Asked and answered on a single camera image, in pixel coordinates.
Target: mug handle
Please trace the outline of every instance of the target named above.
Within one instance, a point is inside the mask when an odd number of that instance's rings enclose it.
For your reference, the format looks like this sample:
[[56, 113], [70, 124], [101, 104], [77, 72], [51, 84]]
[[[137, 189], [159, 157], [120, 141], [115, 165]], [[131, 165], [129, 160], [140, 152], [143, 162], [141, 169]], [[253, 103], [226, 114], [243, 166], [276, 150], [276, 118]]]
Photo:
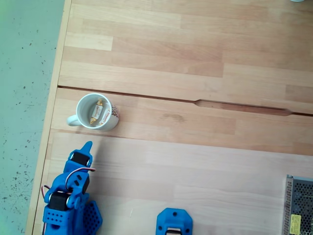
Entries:
[[67, 118], [67, 124], [69, 126], [80, 126], [81, 125], [76, 114]]

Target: yellow label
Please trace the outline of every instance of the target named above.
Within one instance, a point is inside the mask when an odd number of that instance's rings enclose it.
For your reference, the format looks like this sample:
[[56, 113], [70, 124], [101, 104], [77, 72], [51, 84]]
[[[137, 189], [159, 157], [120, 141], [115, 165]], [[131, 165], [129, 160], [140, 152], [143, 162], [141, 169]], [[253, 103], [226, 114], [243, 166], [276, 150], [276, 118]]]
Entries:
[[300, 235], [301, 216], [292, 214], [290, 222], [290, 234]]

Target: candy wrapper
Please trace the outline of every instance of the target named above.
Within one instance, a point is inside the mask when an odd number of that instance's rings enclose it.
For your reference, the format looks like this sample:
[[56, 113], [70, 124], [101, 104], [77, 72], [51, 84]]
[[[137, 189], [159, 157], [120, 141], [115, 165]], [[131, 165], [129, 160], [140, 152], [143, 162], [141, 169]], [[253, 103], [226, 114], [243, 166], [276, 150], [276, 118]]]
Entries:
[[97, 104], [96, 104], [96, 107], [94, 107], [93, 113], [91, 115], [90, 124], [93, 124], [95, 121], [98, 120], [98, 118], [100, 117], [100, 114], [102, 112], [102, 109], [103, 109], [102, 100], [99, 99]]
[[102, 116], [102, 119], [99, 121], [99, 123], [98, 123], [97, 126], [103, 125], [103, 124], [106, 122], [106, 120], [108, 119], [110, 113], [111, 113], [110, 108], [106, 109], [106, 110], [104, 111], [104, 114], [103, 114], [103, 116]]

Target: green floor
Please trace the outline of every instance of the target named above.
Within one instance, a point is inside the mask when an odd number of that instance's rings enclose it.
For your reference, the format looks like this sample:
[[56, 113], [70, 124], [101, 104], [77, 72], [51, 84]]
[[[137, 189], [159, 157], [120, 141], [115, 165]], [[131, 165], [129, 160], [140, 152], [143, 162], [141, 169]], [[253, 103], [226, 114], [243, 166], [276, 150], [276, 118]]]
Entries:
[[0, 234], [25, 231], [64, 0], [0, 0]]

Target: blue 3d printed part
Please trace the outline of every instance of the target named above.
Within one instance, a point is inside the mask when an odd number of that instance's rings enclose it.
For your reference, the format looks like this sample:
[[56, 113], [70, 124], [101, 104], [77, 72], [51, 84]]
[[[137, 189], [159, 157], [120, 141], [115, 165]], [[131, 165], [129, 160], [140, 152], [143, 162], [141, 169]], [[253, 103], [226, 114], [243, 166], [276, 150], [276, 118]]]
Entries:
[[192, 218], [182, 209], [166, 208], [156, 219], [156, 235], [192, 235]]
[[91, 146], [92, 142], [89, 141], [82, 149], [70, 153], [63, 174], [55, 178], [45, 194], [45, 235], [94, 235], [100, 228], [102, 217], [96, 202], [86, 204], [89, 199], [86, 193], [89, 185], [88, 170], [72, 173], [81, 167], [91, 166]]

